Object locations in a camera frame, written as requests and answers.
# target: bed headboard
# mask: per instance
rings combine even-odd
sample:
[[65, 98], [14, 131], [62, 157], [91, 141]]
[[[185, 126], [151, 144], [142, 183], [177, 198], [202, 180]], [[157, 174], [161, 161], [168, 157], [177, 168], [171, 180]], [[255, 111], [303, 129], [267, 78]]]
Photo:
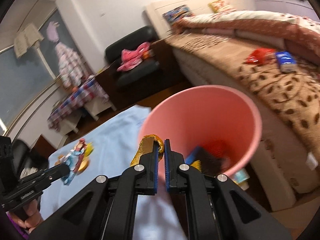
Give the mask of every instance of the bed headboard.
[[[171, 34], [170, 26], [162, 14], [180, 5], [186, 4], [196, 15], [212, 13], [208, 4], [217, 0], [160, 0], [146, 6], [146, 13], [161, 39]], [[244, 0], [228, 0], [237, 10], [245, 10]]]

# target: pink trash can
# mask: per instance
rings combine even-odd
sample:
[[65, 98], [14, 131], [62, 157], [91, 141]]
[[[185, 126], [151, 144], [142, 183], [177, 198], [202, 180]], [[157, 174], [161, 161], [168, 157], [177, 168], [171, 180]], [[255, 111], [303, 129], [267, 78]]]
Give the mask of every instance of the pink trash can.
[[[186, 158], [198, 145], [223, 140], [230, 147], [231, 176], [242, 169], [255, 153], [261, 138], [262, 121], [253, 101], [244, 93], [225, 86], [205, 85], [181, 91], [149, 114], [138, 141], [148, 134], [170, 139], [171, 149]], [[159, 180], [165, 181], [164, 158], [159, 163]]]

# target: purple sleeve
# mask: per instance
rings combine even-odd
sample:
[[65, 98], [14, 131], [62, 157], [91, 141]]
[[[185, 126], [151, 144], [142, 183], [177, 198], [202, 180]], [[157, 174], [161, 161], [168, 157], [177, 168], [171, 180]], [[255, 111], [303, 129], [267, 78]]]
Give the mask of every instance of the purple sleeve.
[[20, 233], [20, 235], [23, 236], [24, 239], [28, 239], [29, 238], [29, 235], [25, 232], [25, 230], [22, 230], [13, 220], [12, 218], [10, 217], [10, 215], [8, 214], [8, 217], [11, 221], [11, 223], [14, 225], [14, 227], [17, 229], [17, 231]]

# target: blue package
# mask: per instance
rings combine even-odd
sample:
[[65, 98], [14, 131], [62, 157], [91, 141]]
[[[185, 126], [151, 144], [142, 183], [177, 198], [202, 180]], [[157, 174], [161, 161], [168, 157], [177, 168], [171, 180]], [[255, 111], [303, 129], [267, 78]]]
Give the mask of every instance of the blue package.
[[281, 72], [293, 72], [296, 70], [297, 62], [289, 52], [276, 52], [275, 55]]

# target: light blue tablecloth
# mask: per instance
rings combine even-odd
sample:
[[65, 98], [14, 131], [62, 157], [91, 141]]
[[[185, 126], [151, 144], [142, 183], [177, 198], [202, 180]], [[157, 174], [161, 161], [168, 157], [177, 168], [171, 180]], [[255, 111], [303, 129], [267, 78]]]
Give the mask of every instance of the light blue tablecloth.
[[[42, 217], [47, 219], [98, 175], [104, 174], [109, 178], [121, 175], [137, 152], [138, 133], [149, 113], [150, 108], [133, 106], [85, 135], [86, 142], [92, 142], [94, 146], [90, 165], [69, 186], [57, 180], [44, 191], [40, 210]], [[53, 153], [49, 157], [49, 166], [54, 165], [60, 154], [67, 154], [75, 143]], [[155, 196], [138, 197], [133, 239], [186, 239], [164, 185], [159, 183]]]

